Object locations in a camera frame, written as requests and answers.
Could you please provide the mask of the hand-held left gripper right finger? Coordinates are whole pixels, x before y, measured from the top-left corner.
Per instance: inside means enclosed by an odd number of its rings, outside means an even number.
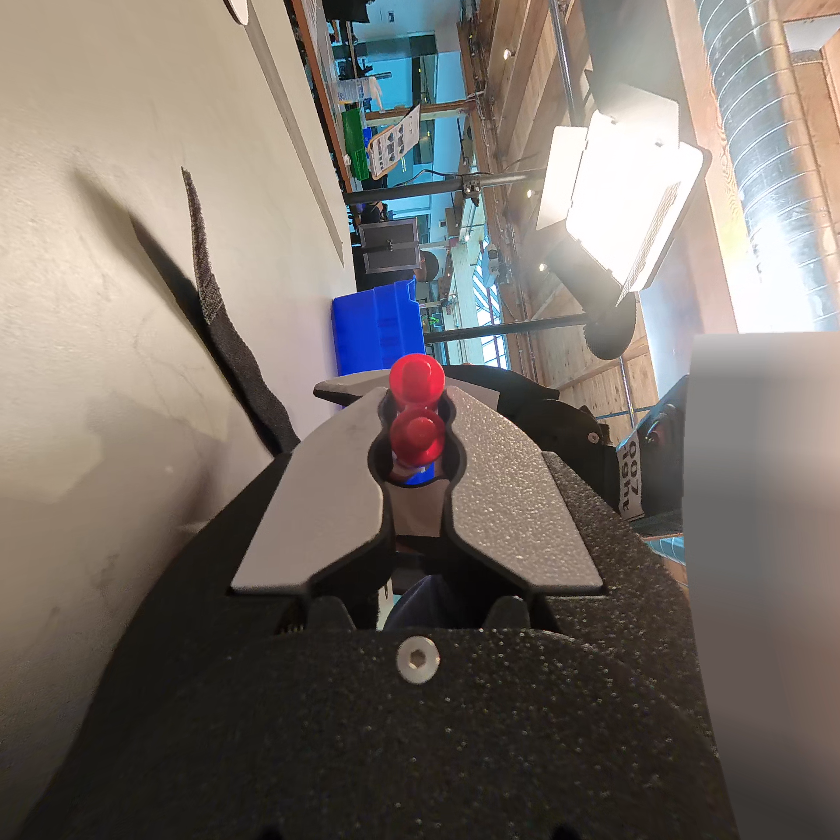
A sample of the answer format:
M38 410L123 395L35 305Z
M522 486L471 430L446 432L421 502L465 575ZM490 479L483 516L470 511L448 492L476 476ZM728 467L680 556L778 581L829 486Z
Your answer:
M529 600L601 594L602 577L539 446L465 391L445 391L442 412L452 542Z

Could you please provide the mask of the green plastic bin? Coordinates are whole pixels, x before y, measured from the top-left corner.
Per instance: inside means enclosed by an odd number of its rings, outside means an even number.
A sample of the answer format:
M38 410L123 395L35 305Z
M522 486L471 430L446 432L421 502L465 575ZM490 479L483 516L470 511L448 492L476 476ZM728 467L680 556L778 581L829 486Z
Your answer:
M341 113L343 138L346 155L350 159L350 170L353 176L359 181L365 181L371 177L368 142L372 132L364 124L364 111L359 107L347 108Z

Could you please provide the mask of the blue plastic bin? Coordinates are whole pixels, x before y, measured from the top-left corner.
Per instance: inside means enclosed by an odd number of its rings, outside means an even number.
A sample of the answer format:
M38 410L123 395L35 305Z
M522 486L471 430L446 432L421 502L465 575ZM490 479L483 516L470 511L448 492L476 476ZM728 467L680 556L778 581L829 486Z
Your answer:
M425 354L415 279L337 297L332 334L338 374L388 370L408 354Z

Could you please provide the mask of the black ceiling lamp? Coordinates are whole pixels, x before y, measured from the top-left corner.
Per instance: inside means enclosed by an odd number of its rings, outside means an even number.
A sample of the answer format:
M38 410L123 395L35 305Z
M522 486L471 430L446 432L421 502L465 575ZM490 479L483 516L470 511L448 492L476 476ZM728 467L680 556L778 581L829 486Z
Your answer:
M543 259L582 309L602 361L624 354L636 295L656 278L711 154L680 138L677 101L618 82L599 91L587 127L553 132L537 230L560 225Z

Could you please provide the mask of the silver ventilation duct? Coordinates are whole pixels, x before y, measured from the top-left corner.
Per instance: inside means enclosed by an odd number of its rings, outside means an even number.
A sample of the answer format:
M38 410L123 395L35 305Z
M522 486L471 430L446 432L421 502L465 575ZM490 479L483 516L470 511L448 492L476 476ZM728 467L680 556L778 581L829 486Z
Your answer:
M838 244L774 2L695 2L758 289L749 332L836 332Z

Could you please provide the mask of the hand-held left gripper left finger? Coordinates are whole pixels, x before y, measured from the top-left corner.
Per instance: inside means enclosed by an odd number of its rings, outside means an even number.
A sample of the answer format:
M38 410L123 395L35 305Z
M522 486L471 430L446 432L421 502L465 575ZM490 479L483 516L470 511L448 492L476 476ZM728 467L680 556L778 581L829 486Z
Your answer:
M371 461L385 399L363 396L294 449L234 575L234 593L334 595L350 606L391 578L391 513Z

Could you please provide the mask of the red dry erase marker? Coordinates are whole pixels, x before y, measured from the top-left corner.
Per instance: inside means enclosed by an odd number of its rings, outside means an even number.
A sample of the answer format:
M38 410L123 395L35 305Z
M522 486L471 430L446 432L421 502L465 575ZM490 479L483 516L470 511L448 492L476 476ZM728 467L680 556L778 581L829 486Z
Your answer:
M445 391L445 371L433 356L410 353L397 360L388 376L397 410L423 408L437 411Z
M436 411L424 406L407 407L390 428L392 453L411 469L424 469L443 454L445 424Z

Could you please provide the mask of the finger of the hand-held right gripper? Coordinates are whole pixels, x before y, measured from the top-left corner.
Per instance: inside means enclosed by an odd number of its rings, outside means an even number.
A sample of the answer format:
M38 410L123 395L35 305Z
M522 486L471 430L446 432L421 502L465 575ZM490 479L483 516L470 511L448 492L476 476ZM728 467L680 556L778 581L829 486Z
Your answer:
M316 384L313 388L313 394L326 402L346 407L361 399L366 393L374 390L376 387L383 386L387 388L389 386L389 378L390 372L359 372L347 374ZM498 409L499 392L449 376L445 379L445 385L446 387L458 387L491 409L495 411Z

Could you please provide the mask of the white sign board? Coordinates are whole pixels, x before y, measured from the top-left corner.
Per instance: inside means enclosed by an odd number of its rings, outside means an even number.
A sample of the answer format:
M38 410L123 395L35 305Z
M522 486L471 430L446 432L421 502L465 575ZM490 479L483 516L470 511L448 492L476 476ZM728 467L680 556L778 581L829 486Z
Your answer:
M399 123L371 137L366 146L370 178L387 175L421 139L420 105L416 105Z

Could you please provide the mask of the black lamp pole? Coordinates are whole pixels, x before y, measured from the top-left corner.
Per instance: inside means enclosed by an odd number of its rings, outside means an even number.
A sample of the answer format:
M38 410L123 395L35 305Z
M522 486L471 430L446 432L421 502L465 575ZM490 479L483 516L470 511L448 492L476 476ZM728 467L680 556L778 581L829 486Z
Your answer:
M462 340L498 337L508 334L539 332L584 326L588 323L583 313L569 314L557 318L531 319L522 322L494 322L477 327L432 331L423 335L425 344L448 343Z

